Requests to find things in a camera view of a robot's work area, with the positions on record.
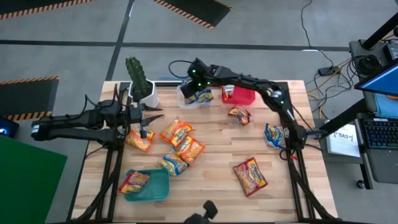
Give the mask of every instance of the white paper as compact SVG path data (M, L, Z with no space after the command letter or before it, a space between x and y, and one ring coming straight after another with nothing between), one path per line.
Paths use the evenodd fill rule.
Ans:
M361 157L355 125L347 124L326 138L328 152L339 155Z

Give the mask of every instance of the cactus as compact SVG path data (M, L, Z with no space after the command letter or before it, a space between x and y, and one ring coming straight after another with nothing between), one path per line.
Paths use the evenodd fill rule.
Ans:
M147 97L152 92L151 86L148 84L145 77L144 69L140 61L135 57L126 58L126 67L134 85L134 89L140 91L143 97Z

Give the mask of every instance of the potted plant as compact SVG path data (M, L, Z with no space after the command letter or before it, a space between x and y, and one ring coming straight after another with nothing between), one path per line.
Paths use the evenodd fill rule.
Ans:
M134 102L140 101L155 108L159 104L155 83L145 77L144 69L135 57L126 58L126 67L131 77L129 96Z

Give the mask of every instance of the keyboard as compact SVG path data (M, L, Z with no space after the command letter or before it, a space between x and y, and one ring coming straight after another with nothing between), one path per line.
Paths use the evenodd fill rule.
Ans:
M398 120L366 118L362 120L369 148L398 149Z

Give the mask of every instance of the red container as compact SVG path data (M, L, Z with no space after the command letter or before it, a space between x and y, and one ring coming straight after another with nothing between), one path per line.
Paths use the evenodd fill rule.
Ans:
M256 93L253 90L247 90L238 86L234 87L232 96L226 97L223 93L223 103L250 105L256 99Z

